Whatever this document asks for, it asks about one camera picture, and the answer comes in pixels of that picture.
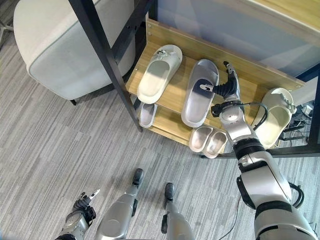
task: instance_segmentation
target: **wooden shelf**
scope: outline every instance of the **wooden shelf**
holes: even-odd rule
[[[320,47],[319,0],[215,0]]]
[[[148,129],[186,146],[189,145],[192,132],[192,128],[182,122],[179,114],[161,106],[158,106],[153,125]]]
[[[156,50],[166,44],[179,46],[183,53],[182,63],[162,96],[156,102],[158,109],[154,123],[149,129],[184,145],[189,144],[192,128],[182,122],[181,112],[189,76],[198,60],[202,58],[209,59],[217,65],[220,84],[225,83],[228,79],[223,61],[232,63],[239,76],[240,97],[244,103],[261,102],[265,93],[272,88],[283,87],[288,90],[294,90],[304,85],[302,81],[281,71],[235,55],[215,44],[154,20],[148,19],[146,26],[147,45],[135,66],[135,70],[126,83],[126,88],[130,94],[137,95],[139,83]],[[215,95],[212,105],[222,102],[223,98]],[[245,107],[245,119],[249,124],[253,122],[257,112],[257,107]],[[218,117],[214,118],[210,111],[204,124],[223,130],[220,119]]]
[[[135,71],[130,76],[126,88],[129,93],[137,95],[138,86],[141,78],[143,77],[149,61],[155,51],[161,46],[153,42],[148,42],[142,55],[135,66]],[[183,56],[181,66],[171,79],[170,83],[163,92],[161,98],[156,102],[159,106],[167,108],[177,114],[181,114],[185,97],[186,89],[188,86],[189,75],[192,71],[194,64],[197,61],[187,56]],[[227,81],[227,73],[219,70],[220,83]],[[259,86],[255,83],[247,81],[243,78],[239,78],[241,99],[244,103],[249,102],[261,102],[263,96],[268,91],[267,88]],[[212,105],[223,103],[223,98],[216,95],[213,99]],[[257,115],[258,108],[246,107],[245,108],[245,118],[248,123],[252,123],[255,116]],[[204,122],[206,125],[222,129],[221,122],[219,118],[214,118],[210,112],[207,114],[207,118]]]

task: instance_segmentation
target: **robot leg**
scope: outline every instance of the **robot leg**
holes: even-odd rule
[[[166,234],[168,240],[195,240],[189,223],[173,203],[174,191],[175,186],[167,183],[164,193],[167,214],[163,216],[161,232]]]
[[[135,215],[136,199],[144,172],[138,168],[133,176],[132,185],[111,205],[103,217],[95,235],[95,240],[125,239],[131,217]]]

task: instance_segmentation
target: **white slipper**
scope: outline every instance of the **white slipper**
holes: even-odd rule
[[[201,152],[205,148],[206,142],[212,133],[212,130],[213,128],[209,126],[201,126],[192,129],[189,139],[189,148],[196,153]]]
[[[181,119],[185,125],[197,128],[205,122],[215,94],[203,90],[200,85],[216,86],[218,83],[219,71],[217,66],[207,59],[197,61],[189,77],[181,112]]]
[[[294,100],[290,92],[282,87],[273,88],[268,91],[262,103],[268,108],[268,118],[255,130],[265,149],[271,148],[279,138],[282,131],[289,124],[292,114],[296,112]],[[260,107],[252,123],[254,127],[264,115],[264,108]]]
[[[223,150],[226,143],[226,134],[222,131],[213,130],[205,144],[203,154],[209,159],[214,159]]]
[[[157,104],[146,104],[143,103],[140,112],[140,126],[144,128],[150,128],[155,120],[155,115],[157,111]]]
[[[176,45],[164,45],[152,56],[139,83],[138,99],[146,104],[159,100],[182,62],[182,51]]]

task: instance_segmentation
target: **metal pole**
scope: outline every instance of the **metal pole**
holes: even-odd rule
[[[139,132],[138,117],[92,0],[68,0]]]

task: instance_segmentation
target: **chair leg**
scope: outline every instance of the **chair leg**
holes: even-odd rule
[[[4,43],[5,32],[13,32],[14,28],[12,26],[5,25],[2,21],[0,21],[0,48]]]

